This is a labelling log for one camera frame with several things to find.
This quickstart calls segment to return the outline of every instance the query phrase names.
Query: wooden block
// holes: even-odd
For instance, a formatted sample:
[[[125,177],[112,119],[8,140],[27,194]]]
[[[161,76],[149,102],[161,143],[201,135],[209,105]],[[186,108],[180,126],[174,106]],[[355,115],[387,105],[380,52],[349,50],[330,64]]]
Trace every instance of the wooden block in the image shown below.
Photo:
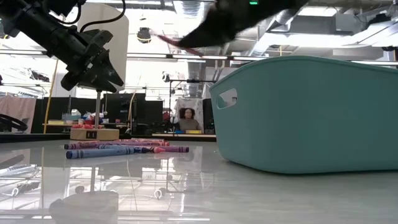
[[[119,130],[72,128],[70,130],[70,139],[78,141],[113,141],[119,139]]]

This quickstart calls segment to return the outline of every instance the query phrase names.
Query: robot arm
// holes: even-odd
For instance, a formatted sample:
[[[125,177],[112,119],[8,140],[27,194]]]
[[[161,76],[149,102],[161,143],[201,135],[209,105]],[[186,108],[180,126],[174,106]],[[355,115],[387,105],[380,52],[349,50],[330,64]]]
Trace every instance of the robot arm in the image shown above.
[[[83,85],[114,93],[111,83],[124,83],[111,65],[109,50],[103,47],[113,35],[99,29],[78,32],[76,26],[66,27],[49,14],[51,10],[66,17],[85,1],[0,0],[1,23],[6,34],[16,37],[25,33],[47,51],[47,56],[56,56],[67,65],[68,73],[61,81],[64,89]]]

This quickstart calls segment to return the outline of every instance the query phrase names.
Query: woman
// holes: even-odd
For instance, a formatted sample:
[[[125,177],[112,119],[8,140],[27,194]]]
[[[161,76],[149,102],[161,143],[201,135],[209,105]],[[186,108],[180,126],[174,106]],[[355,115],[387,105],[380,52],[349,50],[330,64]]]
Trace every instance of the woman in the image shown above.
[[[192,108],[180,109],[180,130],[201,130],[199,122],[195,120],[195,110]]]

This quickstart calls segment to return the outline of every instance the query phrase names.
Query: teal plastic basket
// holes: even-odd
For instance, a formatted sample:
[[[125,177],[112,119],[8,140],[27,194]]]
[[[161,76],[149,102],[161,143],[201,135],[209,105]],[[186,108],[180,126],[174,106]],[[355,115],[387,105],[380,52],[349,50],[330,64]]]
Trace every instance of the teal plastic basket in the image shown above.
[[[236,102],[220,95],[235,89]],[[230,161],[283,174],[398,169],[398,71],[288,56],[250,63],[210,88]]]

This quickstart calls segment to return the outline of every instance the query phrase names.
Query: reflective tabletop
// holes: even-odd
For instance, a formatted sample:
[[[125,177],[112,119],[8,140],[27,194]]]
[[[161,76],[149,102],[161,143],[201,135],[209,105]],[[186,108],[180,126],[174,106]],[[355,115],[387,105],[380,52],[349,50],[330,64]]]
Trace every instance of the reflective tabletop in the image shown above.
[[[0,224],[398,223],[398,172],[271,174],[224,160],[215,142],[67,160],[67,143],[0,144]]]

